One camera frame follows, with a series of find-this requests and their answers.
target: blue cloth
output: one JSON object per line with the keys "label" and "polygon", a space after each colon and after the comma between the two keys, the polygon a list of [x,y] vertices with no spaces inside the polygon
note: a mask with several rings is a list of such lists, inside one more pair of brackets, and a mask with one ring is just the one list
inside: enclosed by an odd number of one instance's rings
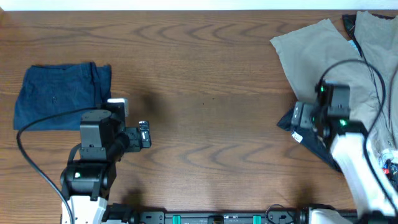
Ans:
{"label": "blue cloth", "polygon": [[[15,104],[14,129],[53,114],[96,106],[110,97],[110,65],[33,65],[26,71]],[[83,113],[46,120],[28,130],[79,130]]]}

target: green tape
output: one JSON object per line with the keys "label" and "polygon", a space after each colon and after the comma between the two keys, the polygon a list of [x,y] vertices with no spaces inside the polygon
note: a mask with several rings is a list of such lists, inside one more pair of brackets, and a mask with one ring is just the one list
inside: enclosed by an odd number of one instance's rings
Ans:
{"label": "green tape", "polygon": [[261,224],[261,216],[253,215],[253,224]]}
{"label": "green tape", "polygon": [[173,224],[181,224],[181,216],[173,215]]}

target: white background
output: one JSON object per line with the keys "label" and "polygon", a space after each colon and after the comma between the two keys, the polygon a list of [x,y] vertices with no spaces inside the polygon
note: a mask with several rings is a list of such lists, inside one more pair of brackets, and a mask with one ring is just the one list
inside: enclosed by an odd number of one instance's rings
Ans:
{"label": "white background", "polygon": [[398,0],[0,0],[5,11],[398,9]]}

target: wood grain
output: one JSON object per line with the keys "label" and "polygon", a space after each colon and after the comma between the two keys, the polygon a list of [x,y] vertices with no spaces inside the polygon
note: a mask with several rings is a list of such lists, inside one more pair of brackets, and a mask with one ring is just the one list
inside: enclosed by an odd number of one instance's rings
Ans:
{"label": "wood grain", "polygon": [[[32,64],[112,65],[128,123],[153,146],[118,164],[110,202],[140,209],[354,208],[344,177],[275,124],[295,97],[269,40],[352,11],[7,12],[0,28],[0,223],[58,223],[60,200],[16,147],[14,102]],[[378,12],[394,15],[394,11]],[[58,183],[73,131],[26,133]]]}

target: wooden table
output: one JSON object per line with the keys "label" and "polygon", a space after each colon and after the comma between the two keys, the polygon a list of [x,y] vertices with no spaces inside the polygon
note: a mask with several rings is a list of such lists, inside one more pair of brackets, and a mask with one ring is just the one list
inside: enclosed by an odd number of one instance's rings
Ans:
{"label": "wooden table", "polygon": [[[352,11],[7,12],[0,28],[0,223],[58,223],[61,202],[26,163],[12,130],[32,64],[111,64],[128,124],[147,119],[153,146],[118,163],[110,203],[138,209],[354,208],[344,177],[279,129],[295,96],[269,40]],[[378,12],[394,15],[396,12]],[[56,182],[77,131],[26,133]]]}

